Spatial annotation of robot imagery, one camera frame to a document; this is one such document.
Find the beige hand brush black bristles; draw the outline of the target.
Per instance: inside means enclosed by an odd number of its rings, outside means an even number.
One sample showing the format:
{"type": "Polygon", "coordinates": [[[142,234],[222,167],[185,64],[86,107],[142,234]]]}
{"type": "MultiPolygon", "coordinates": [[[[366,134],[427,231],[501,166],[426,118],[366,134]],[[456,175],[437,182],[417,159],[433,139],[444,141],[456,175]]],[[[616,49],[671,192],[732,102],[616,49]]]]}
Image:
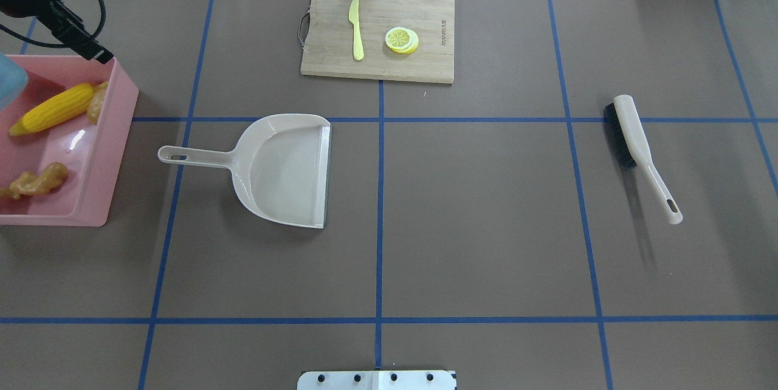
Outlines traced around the beige hand brush black bristles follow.
{"type": "Polygon", "coordinates": [[[603,117],[619,166],[641,172],[658,199],[665,219],[672,225],[680,224],[683,213],[653,162],[634,98],[628,94],[614,97],[611,104],[606,105],[603,117]]]}

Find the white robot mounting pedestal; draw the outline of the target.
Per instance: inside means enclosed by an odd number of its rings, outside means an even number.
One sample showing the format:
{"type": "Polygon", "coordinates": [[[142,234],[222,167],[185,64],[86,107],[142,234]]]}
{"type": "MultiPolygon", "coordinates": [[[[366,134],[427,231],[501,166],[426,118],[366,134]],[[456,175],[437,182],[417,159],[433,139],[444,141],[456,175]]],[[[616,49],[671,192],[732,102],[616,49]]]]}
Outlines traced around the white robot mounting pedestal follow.
{"type": "Polygon", "coordinates": [[[455,371],[373,370],[308,371],[297,389],[457,389],[455,371]]]}

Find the yellow toy corn cob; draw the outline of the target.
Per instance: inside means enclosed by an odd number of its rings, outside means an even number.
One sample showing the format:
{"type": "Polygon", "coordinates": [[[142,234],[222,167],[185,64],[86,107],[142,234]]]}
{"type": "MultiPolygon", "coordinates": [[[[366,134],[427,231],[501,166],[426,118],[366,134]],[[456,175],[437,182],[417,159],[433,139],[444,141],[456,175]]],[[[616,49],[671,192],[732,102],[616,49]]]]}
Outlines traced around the yellow toy corn cob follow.
{"type": "Polygon", "coordinates": [[[98,87],[81,83],[45,100],[17,119],[8,131],[12,137],[34,134],[53,128],[86,113],[98,87]]]}

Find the brown toy potato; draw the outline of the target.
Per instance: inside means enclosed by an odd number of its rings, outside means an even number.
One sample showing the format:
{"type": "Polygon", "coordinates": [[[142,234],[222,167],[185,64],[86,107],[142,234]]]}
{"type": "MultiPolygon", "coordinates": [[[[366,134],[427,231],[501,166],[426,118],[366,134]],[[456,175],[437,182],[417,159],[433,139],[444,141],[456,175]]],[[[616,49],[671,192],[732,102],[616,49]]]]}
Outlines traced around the brown toy potato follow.
{"type": "Polygon", "coordinates": [[[86,108],[87,119],[97,125],[103,105],[105,104],[106,92],[108,91],[108,82],[102,82],[95,86],[94,94],[86,108]]]}

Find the bamboo cutting board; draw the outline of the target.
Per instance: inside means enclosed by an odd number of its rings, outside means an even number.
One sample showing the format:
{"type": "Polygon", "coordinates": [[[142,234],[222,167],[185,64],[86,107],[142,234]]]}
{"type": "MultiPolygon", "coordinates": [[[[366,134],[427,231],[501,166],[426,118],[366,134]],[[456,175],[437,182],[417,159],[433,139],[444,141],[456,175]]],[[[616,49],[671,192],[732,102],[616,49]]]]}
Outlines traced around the bamboo cutting board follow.
{"type": "Polygon", "coordinates": [[[352,0],[311,0],[303,41],[303,75],[344,79],[452,84],[455,80],[455,0],[359,0],[365,56],[353,60],[352,0]],[[416,31],[411,54],[392,52],[384,41],[393,27],[416,31]]]}

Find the tan toy ginger root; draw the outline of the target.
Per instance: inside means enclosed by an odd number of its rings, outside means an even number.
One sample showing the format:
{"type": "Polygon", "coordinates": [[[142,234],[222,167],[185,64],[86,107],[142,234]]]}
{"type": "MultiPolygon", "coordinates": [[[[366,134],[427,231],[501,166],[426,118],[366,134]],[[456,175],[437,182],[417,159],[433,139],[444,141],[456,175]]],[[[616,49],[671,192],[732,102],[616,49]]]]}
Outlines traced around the tan toy ginger root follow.
{"type": "Polygon", "coordinates": [[[35,174],[24,171],[10,185],[1,188],[1,198],[20,200],[24,196],[48,194],[61,187],[69,177],[69,169],[63,163],[53,162],[35,174]]]}

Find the beige plastic dustpan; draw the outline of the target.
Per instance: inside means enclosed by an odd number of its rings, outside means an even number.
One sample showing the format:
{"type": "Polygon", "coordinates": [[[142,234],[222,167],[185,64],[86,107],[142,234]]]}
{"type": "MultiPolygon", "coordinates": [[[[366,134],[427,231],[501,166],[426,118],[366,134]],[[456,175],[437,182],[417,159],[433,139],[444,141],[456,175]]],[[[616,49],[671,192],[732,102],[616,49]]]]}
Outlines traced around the beige plastic dustpan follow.
{"type": "Polygon", "coordinates": [[[317,114],[272,114],[253,122],[233,149],[162,146],[167,164],[227,169],[237,199],[256,216],[322,229],[327,216],[331,122],[317,114]]]}

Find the yellow toy lemon slices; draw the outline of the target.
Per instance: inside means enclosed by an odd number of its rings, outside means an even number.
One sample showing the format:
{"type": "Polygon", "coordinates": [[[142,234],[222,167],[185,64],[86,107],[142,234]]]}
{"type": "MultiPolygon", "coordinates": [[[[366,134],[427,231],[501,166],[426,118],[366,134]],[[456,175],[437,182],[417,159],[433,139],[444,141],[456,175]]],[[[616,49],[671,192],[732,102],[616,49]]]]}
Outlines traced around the yellow toy lemon slices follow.
{"type": "Polygon", "coordinates": [[[416,31],[406,27],[393,27],[386,32],[384,41],[392,52],[398,54],[411,54],[418,49],[420,43],[416,31]]]}

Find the pink plastic bin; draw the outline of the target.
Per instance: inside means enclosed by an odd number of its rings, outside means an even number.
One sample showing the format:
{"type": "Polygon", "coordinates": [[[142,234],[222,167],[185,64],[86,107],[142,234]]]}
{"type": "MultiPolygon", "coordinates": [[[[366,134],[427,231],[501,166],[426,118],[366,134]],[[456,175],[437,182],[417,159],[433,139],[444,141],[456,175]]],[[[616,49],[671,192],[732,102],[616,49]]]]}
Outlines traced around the pink plastic bin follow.
{"type": "Polygon", "coordinates": [[[23,226],[101,227],[119,176],[139,89],[120,61],[106,64],[80,56],[11,55],[28,74],[27,87],[2,110],[2,186],[22,172],[39,173],[59,162],[69,176],[48,194],[20,200],[2,199],[1,224],[23,226]],[[25,112],[81,83],[106,83],[97,124],[86,116],[51,129],[19,137],[8,130],[25,112]]]}

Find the yellow plastic toy knife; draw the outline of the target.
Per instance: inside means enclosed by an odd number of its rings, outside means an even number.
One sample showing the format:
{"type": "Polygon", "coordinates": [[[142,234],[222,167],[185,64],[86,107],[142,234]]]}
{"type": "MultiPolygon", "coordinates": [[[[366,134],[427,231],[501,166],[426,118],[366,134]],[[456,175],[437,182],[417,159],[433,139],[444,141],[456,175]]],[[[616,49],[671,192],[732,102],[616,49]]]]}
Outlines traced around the yellow plastic toy knife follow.
{"type": "Polygon", "coordinates": [[[360,0],[352,0],[348,8],[348,21],[352,24],[352,56],[353,60],[362,61],[365,53],[360,29],[360,0]]]}

